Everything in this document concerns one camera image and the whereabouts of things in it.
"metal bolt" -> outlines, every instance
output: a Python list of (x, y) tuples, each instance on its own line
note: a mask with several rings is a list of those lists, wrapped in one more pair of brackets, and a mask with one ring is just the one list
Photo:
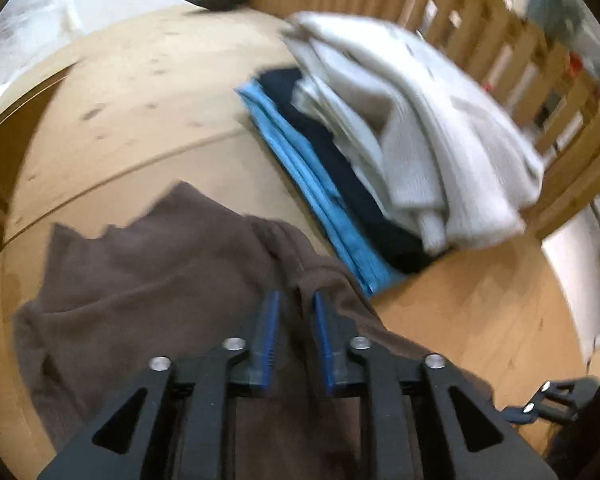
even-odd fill
[(443, 358), (440, 354), (430, 354), (424, 358), (424, 364), (426, 364), (429, 368), (437, 370), (439, 368), (444, 368), (446, 361), (445, 358)]
[(354, 350), (366, 350), (371, 346), (371, 341), (363, 335), (356, 336), (349, 342)]
[(152, 357), (149, 359), (149, 368), (156, 372), (163, 372), (171, 367), (171, 359), (168, 357)]
[(242, 350), (244, 348), (245, 340), (240, 337), (230, 337), (225, 339), (222, 343), (222, 346), (226, 350), (230, 350), (231, 352), (235, 352), (236, 350)]

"brown towel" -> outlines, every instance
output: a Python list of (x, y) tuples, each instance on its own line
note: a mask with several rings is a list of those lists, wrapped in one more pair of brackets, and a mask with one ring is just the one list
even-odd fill
[(317, 402), (304, 362), (314, 292), (393, 352), (427, 350), (388, 332), (345, 266), (315, 253), (299, 230), (240, 216), (184, 183), (101, 238), (54, 229), (44, 283), (14, 330), (22, 377), (56, 449), (152, 356), (206, 353), (270, 290), (289, 297), (276, 393), (238, 403), (237, 478), (350, 478), (357, 408)]

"light blue cloth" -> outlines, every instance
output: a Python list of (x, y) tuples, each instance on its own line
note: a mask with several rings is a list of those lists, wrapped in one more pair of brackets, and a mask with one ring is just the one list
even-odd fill
[(358, 279), (365, 294), (372, 296), (403, 280), (404, 275), (384, 261), (360, 233), (309, 141), (278, 113), (260, 85), (251, 81), (236, 91), (262, 138), (298, 185), (338, 257)]

